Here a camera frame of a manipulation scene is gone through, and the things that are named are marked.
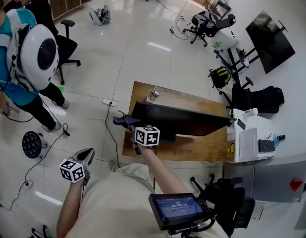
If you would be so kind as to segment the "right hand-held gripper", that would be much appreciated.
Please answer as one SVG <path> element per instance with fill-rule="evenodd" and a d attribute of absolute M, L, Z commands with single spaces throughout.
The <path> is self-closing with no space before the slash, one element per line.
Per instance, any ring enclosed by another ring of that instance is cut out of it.
<path fill-rule="evenodd" d="M 132 134 L 134 150 L 137 155 L 141 155 L 139 146 L 155 147 L 159 144 L 160 131 L 153 126 L 135 127 L 133 124 L 129 127 Z"/>

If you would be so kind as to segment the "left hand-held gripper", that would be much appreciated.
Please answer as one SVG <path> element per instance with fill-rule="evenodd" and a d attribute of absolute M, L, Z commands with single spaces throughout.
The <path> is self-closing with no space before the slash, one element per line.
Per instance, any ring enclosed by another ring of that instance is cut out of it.
<path fill-rule="evenodd" d="M 90 179 L 90 172 L 87 167 L 92 163 L 94 155 L 94 148 L 85 148 L 73 155 L 73 159 L 77 162 L 64 159 L 58 165 L 62 178 L 71 183 L 82 181 L 83 186 L 86 187 Z"/>

